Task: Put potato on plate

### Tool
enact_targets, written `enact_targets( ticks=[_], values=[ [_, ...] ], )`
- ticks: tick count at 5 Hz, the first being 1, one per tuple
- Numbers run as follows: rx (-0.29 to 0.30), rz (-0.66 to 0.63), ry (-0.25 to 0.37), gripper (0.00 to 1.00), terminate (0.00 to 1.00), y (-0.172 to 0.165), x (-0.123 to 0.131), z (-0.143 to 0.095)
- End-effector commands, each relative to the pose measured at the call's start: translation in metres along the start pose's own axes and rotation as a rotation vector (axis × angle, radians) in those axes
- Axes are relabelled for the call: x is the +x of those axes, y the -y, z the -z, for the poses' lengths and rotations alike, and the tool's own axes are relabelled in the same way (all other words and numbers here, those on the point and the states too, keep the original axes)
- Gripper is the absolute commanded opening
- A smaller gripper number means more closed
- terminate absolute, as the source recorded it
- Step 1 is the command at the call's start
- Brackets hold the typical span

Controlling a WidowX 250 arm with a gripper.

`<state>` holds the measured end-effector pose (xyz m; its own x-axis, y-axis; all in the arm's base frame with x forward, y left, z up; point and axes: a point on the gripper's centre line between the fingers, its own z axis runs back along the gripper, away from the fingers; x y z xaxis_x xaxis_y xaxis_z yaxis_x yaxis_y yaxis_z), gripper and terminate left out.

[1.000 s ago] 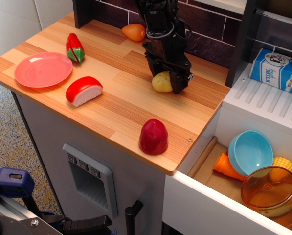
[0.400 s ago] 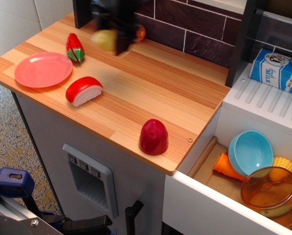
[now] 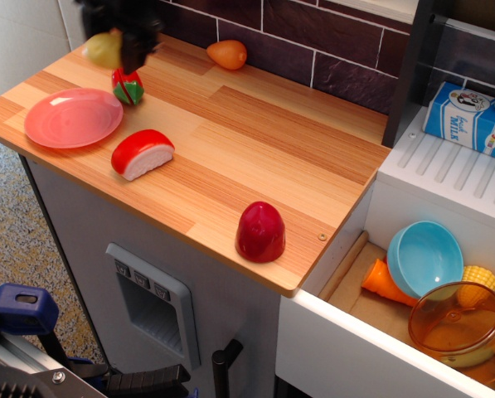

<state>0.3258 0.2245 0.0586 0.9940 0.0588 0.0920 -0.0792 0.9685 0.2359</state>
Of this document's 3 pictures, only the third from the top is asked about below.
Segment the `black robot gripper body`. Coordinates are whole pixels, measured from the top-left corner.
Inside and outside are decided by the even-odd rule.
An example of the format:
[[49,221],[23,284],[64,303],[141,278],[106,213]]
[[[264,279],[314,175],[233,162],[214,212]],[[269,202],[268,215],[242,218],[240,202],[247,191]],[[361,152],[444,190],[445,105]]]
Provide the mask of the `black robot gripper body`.
[[87,37],[110,32],[158,34],[164,27],[156,3],[144,0],[76,1]]

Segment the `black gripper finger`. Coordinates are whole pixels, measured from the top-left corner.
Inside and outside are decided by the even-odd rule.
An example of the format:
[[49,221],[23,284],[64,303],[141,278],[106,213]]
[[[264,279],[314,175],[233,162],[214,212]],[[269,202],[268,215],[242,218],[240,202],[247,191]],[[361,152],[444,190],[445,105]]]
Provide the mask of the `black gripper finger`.
[[159,46],[160,32],[161,27],[122,30],[120,55],[122,69],[126,75],[130,75],[144,66],[148,56],[156,52]]

